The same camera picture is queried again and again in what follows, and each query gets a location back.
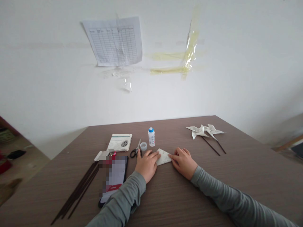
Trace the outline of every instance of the white glue bottle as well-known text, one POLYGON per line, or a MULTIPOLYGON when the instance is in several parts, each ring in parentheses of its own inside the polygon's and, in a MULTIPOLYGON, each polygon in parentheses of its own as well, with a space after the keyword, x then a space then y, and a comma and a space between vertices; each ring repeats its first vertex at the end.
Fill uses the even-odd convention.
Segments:
POLYGON ((155 130, 153 128, 149 128, 149 130, 148 130, 148 140, 149 140, 149 145, 151 147, 154 147, 156 145, 155 130))

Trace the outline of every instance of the wooden skewer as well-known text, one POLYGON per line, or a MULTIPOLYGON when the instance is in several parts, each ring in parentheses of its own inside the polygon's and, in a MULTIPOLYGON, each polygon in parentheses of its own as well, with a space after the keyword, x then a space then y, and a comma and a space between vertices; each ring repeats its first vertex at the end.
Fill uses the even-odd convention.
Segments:
POLYGON ((83 176, 83 178, 81 179, 81 181, 79 182, 79 184, 77 185, 77 187, 75 188, 75 190, 73 191, 73 193, 69 196, 69 198, 67 199, 67 201, 65 202, 65 204, 63 205, 63 207, 61 208, 61 210, 58 212, 57 216, 55 217, 55 219, 53 220, 53 222, 51 223, 51 225, 53 225, 55 223, 55 221, 63 214, 63 212, 65 212, 65 210, 69 206, 70 202, 74 199, 74 196, 75 196, 76 192, 82 186, 82 184, 86 180, 86 178, 91 174, 93 168, 96 166, 97 163, 98 162, 92 163, 92 165, 90 166, 90 168, 88 169, 88 171, 86 172, 86 174, 83 176))
POLYGON ((85 187, 88 183, 88 178, 91 176, 91 174, 92 174, 93 170, 95 169, 97 163, 98 162, 94 162, 93 168, 89 169, 89 171, 87 171, 88 175, 86 176, 85 180, 81 183, 79 188, 77 190, 75 190, 75 194, 74 194, 72 200, 69 202, 69 204, 65 208, 64 212, 61 214, 61 215, 63 215, 61 219, 63 219, 65 217, 65 215, 68 213, 69 209, 72 207, 74 202, 79 198, 79 196, 81 195, 81 193, 85 189, 85 187))
POLYGON ((217 155, 221 156, 208 142, 207 144, 217 153, 217 155))
POLYGON ((221 146, 221 144, 219 143, 219 141, 217 141, 217 143, 219 144, 219 146, 221 147, 221 149, 223 150, 223 152, 226 154, 225 150, 223 149, 223 147, 221 146))
POLYGON ((85 192, 87 191, 87 189, 89 188, 90 184, 92 183, 92 181, 94 180, 95 176, 97 175, 98 170, 99 170, 99 167, 97 167, 97 168, 95 169, 95 171, 93 172, 93 174, 89 177, 84 192, 82 193, 81 197, 79 198, 78 202, 76 203, 75 207, 73 208, 72 212, 70 213, 70 215, 68 216, 67 219, 69 219, 69 218, 72 216, 73 212, 74 212, 75 209, 77 208, 77 206, 78 206, 78 204, 80 203, 80 201, 81 201, 82 197, 84 196, 85 192))

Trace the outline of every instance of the hand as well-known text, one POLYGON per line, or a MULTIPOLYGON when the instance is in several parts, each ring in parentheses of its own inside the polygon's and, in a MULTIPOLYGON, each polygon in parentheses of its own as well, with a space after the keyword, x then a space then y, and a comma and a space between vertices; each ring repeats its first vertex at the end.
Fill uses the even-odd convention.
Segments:
POLYGON ((198 167, 198 164, 192 159, 190 153, 185 148, 176 148, 175 155, 168 155, 171 158, 173 166, 181 173, 187 180, 191 180, 193 174, 198 167))
POLYGON ((148 183, 155 175, 157 169, 156 161, 161 157, 161 154, 159 154, 157 151, 149 155, 152 150, 148 150, 144 154, 143 158, 141 158, 140 152, 140 149, 138 149, 137 165, 135 171, 140 173, 144 177, 145 182, 148 183))

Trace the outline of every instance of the stack of sticks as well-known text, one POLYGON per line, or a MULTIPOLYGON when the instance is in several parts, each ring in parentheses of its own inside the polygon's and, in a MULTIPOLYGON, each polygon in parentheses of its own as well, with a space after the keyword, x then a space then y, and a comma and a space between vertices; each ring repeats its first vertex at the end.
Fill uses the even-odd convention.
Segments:
POLYGON ((73 193, 67 199, 67 201, 65 202, 65 204, 63 205, 63 207, 61 208, 61 210, 59 211, 59 213, 53 220, 53 222, 51 223, 51 225, 53 225, 55 223, 55 221, 60 218, 60 216, 62 216, 61 219, 63 219, 65 217, 65 215, 68 213, 69 209, 73 206, 75 201, 78 200, 76 205, 74 206, 72 212, 68 216, 68 219, 70 219, 73 212, 75 211, 78 204, 80 203, 82 197, 84 196, 85 192, 87 191, 88 187, 92 183, 94 177, 98 173, 98 170, 99 170, 98 163, 99 163, 98 161, 95 161, 91 165, 91 167, 88 169, 88 171, 86 172, 84 177, 81 179, 81 181, 79 182, 79 184, 77 185, 77 187, 75 188, 73 193))
MULTIPOLYGON (((207 142, 207 144, 217 153, 217 155, 221 156, 211 145, 210 143, 203 137, 201 136, 205 142, 207 142)), ((223 147, 221 146, 221 144, 219 143, 219 141, 216 139, 217 143, 219 144, 219 146, 221 147, 221 149, 223 150, 223 152, 226 154, 225 150, 223 149, 223 147)))

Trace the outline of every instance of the table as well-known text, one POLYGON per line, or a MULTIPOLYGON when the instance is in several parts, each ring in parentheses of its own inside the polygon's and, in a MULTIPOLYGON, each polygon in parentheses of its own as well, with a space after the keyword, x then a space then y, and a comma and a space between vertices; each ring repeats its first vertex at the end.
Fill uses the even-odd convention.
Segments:
MULTIPOLYGON (((208 173, 224 183, 250 194, 262 204, 302 225, 303 167, 280 156, 269 147, 241 132, 217 116, 90 126, 35 177, 0 208, 1 226, 49 226, 81 180, 94 157, 106 150, 113 133, 132 133, 129 155, 140 138, 148 142, 148 128, 155 129, 156 146, 173 153, 185 147, 208 173), (227 154, 213 139, 209 143, 192 138, 188 126, 212 124, 226 132, 218 134, 227 154)), ((127 176, 135 169, 129 159, 127 176)), ((53 226, 85 226, 99 211, 101 182, 98 175, 70 220, 57 220, 53 226)), ((180 175, 171 163, 158 166, 146 186, 141 205, 127 226, 234 226, 229 217, 180 175)))

